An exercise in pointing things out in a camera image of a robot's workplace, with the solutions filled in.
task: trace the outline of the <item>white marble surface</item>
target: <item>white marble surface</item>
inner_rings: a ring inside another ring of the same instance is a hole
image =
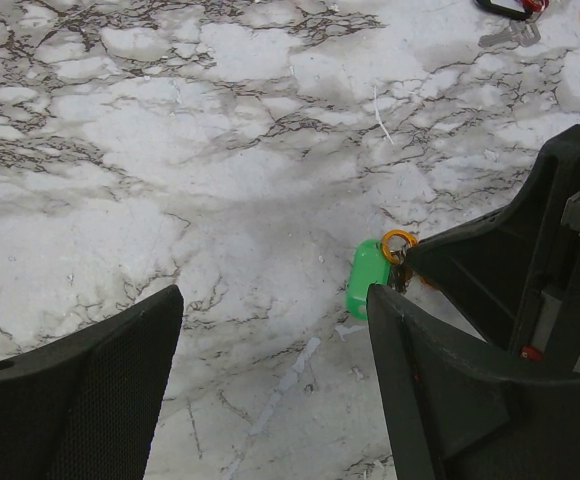
[[[394,479],[354,247],[514,195],[580,122],[579,11],[482,51],[470,0],[0,0],[0,359],[176,282],[147,479]]]

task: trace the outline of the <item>metal key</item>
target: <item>metal key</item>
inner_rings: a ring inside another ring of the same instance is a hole
[[[525,23],[523,30],[519,33],[519,45],[522,47],[531,47],[541,40],[541,33],[539,27],[534,22]]]
[[[489,48],[494,47],[495,45],[501,45],[502,43],[516,41],[516,32],[511,28],[512,23],[513,22],[510,22],[510,25],[501,30],[499,33],[482,36],[479,39],[479,46],[481,48]]]
[[[517,22],[512,20],[504,30],[494,35],[484,35],[479,39],[479,46],[482,48],[494,47],[502,43],[514,42],[522,47],[529,47],[541,40],[541,33],[536,21],[538,15],[533,15],[527,22]]]

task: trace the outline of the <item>red object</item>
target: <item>red object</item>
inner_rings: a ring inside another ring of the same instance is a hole
[[[550,5],[549,0],[521,0],[521,5],[526,7],[532,12],[543,12],[548,5]]]
[[[534,347],[523,347],[521,349],[521,358],[526,358],[532,362],[540,362],[543,360],[543,353]]]

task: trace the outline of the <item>green plastic tag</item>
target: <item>green plastic tag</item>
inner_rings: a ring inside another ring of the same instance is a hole
[[[368,319],[368,288],[375,283],[387,285],[389,275],[390,262],[381,253],[379,240],[366,240],[357,247],[346,292],[346,306],[353,317]]]

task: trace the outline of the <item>key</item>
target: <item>key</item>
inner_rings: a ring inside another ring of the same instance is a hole
[[[388,286],[399,293],[406,293],[411,278],[412,270],[405,263],[392,265],[388,276]]]
[[[522,47],[529,47],[541,40],[541,33],[536,21],[539,15],[535,14],[528,22],[511,21],[510,25],[494,35],[484,35],[479,39],[482,48],[494,47],[502,43],[514,42]]]
[[[518,37],[519,45],[522,47],[531,47],[539,43],[539,40],[541,40],[541,33],[539,33],[537,24],[534,22],[526,23]]]
[[[510,26],[504,28],[499,33],[482,36],[479,39],[479,46],[481,48],[490,48],[508,42],[516,42],[516,33]]]

